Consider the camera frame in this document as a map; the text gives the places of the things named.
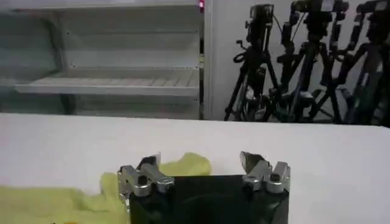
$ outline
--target white wall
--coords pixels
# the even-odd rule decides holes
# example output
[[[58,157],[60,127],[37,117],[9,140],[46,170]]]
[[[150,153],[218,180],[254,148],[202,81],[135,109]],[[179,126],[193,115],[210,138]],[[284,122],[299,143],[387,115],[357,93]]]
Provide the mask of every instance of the white wall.
[[[205,47],[211,46],[211,49],[206,49],[206,57],[210,58],[210,64],[206,64],[206,72],[208,72],[205,100],[206,103],[206,116],[208,119],[221,120],[224,117],[224,109],[227,106],[230,95],[233,91],[233,87],[238,78],[239,67],[241,64],[234,64],[233,57],[241,52],[239,46],[235,44],[238,39],[244,40],[247,34],[247,30],[244,27],[245,20],[249,19],[249,10],[252,5],[271,3],[275,5],[275,16],[283,26],[283,23],[289,18],[289,9],[292,1],[287,0],[212,0],[207,3],[208,12],[210,15],[206,15],[206,29],[208,29],[208,23],[212,24],[211,32],[208,34],[206,31]],[[355,17],[355,11],[358,4],[366,2],[365,0],[350,0],[350,8],[346,16],[346,20],[342,23],[342,33],[339,39],[340,48],[347,46],[349,42],[350,33],[353,27],[353,19]],[[365,38],[365,30],[362,32],[361,40]],[[297,36],[295,38],[296,48],[299,49],[300,44],[307,38],[307,29],[304,24],[301,25]],[[280,31],[277,28],[276,23],[271,33],[271,42],[269,45],[275,71],[280,78],[282,72],[282,66],[276,63],[276,57],[283,54],[284,48],[280,44]],[[339,66],[335,66],[335,72],[338,72]],[[311,78],[311,89],[319,87],[319,81],[321,79],[322,66],[316,65],[313,70],[313,76]],[[291,82],[290,90],[296,84],[298,72],[294,75]],[[357,75],[351,75],[348,79],[348,87],[352,89],[354,86]],[[266,85],[266,89],[270,87],[269,80]]]

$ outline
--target shelf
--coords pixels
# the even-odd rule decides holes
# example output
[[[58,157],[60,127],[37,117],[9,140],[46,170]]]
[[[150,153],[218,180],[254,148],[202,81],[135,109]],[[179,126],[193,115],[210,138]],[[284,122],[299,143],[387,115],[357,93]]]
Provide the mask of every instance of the shelf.
[[[77,69],[27,84],[19,93],[122,96],[187,96],[199,94],[199,71],[193,69]]]
[[[198,5],[198,3],[198,0],[11,0],[9,8],[13,10],[65,10]]]

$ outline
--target white tabletop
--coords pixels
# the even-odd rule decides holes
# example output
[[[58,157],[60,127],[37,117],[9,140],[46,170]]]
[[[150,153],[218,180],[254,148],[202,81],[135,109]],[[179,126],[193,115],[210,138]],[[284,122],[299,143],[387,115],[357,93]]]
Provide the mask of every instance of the white tabletop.
[[[289,163],[292,224],[390,220],[385,128],[0,114],[0,185],[99,192],[102,173],[156,152],[196,152],[213,174],[237,174],[242,150]]]

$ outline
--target camera on tripod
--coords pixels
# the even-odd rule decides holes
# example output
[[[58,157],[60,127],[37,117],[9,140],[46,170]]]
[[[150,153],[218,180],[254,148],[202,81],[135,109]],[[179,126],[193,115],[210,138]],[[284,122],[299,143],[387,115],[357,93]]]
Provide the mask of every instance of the camera on tripod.
[[[375,12],[385,12],[390,10],[389,1],[369,1],[363,4],[358,5],[356,10],[357,13],[375,13]]]
[[[242,40],[236,42],[245,52],[233,59],[235,63],[243,63],[243,65],[239,70],[239,77],[229,105],[225,109],[225,121],[231,114],[234,114],[237,121],[257,120],[259,108],[264,108],[268,101],[263,95],[266,78],[264,65],[268,68],[274,88],[278,87],[271,55],[268,51],[273,17],[274,5],[272,4],[255,5],[250,9],[251,21],[246,21],[245,24],[245,28],[248,29],[246,40],[250,46],[244,47]]]
[[[349,3],[340,0],[302,0],[291,4],[291,11],[302,13],[346,12]]]

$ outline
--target camera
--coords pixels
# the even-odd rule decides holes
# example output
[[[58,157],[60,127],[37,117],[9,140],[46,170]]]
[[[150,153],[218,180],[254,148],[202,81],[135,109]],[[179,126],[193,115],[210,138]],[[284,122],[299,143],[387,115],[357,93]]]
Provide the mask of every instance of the camera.
[[[346,12],[349,3],[342,0],[303,0],[291,4],[291,11],[302,13]]]
[[[246,40],[254,47],[259,46],[260,39],[263,39],[264,30],[267,25],[272,25],[272,17],[274,16],[274,5],[260,4],[250,8],[251,22],[246,23],[248,36]]]
[[[375,13],[390,11],[390,1],[369,1],[358,5],[358,13]]]

